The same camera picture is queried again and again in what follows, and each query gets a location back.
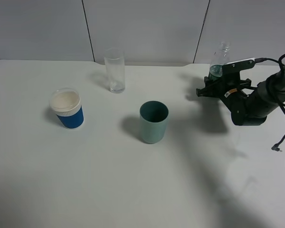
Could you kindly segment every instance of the table surface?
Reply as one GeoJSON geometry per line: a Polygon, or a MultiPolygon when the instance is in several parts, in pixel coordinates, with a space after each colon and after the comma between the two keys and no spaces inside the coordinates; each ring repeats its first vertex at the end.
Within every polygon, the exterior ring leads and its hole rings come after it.
{"type": "MultiPolygon", "coordinates": [[[[217,99],[197,98],[209,65],[127,66],[107,89],[94,62],[0,60],[0,228],[285,228],[285,117],[237,127],[217,99]],[[85,122],[64,128],[53,91],[78,90],[85,122]],[[144,144],[140,106],[170,111],[144,144]]],[[[242,72],[255,86],[278,71],[242,72]]]]}

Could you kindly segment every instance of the clear plastic bottle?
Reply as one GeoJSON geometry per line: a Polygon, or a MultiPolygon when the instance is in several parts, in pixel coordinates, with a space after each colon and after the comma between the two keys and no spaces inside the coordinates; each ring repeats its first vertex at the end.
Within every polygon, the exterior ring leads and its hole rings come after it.
{"type": "Polygon", "coordinates": [[[214,53],[214,57],[211,60],[209,75],[210,80],[217,80],[222,77],[222,65],[230,62],[229,56],[230,42],[221,42],[219,49],[214,53]]]}

